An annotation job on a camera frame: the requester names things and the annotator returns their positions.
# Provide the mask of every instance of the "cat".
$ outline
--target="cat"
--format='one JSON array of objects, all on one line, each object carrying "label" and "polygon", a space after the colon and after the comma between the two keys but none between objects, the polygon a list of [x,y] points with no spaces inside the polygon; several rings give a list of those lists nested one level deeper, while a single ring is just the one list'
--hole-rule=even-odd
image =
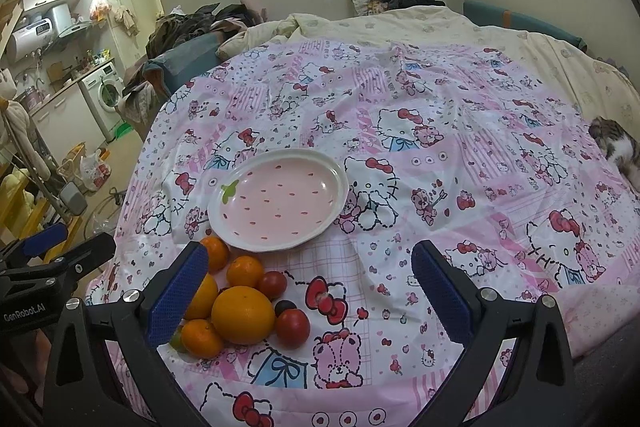
[{"label": "cat", "polygon": [[594,118],[589,134],[605,155],[618,166],[620,173],[640,192],[640,145],[614,120]]}]

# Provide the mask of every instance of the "faucet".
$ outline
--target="faucet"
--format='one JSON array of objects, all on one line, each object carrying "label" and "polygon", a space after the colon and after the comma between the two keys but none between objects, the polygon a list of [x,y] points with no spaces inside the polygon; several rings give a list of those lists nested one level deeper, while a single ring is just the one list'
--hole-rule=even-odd
[{"label": "faucet", "polygon": [[44,98],[44,91],[39,90],[38,89],[38,82],[42,83],[42,87],[44,88],[45,84],[44,84],[44,80],[42,80],[40,77],[36,78],[36,83],[35,83],[35,88],[36,90],[40,93],[40,95]]}]

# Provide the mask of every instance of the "green lime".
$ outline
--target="green lime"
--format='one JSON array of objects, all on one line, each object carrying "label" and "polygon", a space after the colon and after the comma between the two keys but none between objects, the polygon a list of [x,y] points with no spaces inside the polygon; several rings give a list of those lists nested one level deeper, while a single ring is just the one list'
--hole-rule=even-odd
[{"label": "green lime", "polygon": [[182,337],[180,333],[182,332],[182,326],[178,326],[178,329],[175,330],[174,336],[171,337],[169,341],[169,345],[173,347],[178,353],[186,353],[186,348],[182,345]]}]

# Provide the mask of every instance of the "plate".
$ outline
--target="plate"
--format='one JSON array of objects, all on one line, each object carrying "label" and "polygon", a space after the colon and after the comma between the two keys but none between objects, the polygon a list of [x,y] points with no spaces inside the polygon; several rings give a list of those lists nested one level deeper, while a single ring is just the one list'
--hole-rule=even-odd
[{"label": "plate", "polygon": [[334,159],[307,149],[254,156],[216,189],[207,212],[228,245],[251,252],[285,250],[316,237],[344,207],[349,182]]}]

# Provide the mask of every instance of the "pink bedsheet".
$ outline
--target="pink bedsheet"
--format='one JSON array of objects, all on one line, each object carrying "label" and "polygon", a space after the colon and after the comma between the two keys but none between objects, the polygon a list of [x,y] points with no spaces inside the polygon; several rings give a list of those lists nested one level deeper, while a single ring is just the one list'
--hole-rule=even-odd
[{"label": "pink bedsheet", "polygon": [[[317,239],[259,255],[286,273],[284,298],[310,318],[305,346],[283,349],[272,336],[213,360],[159,352],[217,426],[405,426],[461,352],[412,276],[420,240],[505,298],[554,295],[574,354],[637,313],[640,203],[587,127],[496,49],[265,44],[164,106],[129,186],[116,257],[88,299],[144,287],[211,233],[207,203],[234,166],[313,147],[344,164],[347,204]],[[332,296],[330,311],[317,308],[318,293]],[[488,406],[509,355],[505,343],[471,414]]]}]

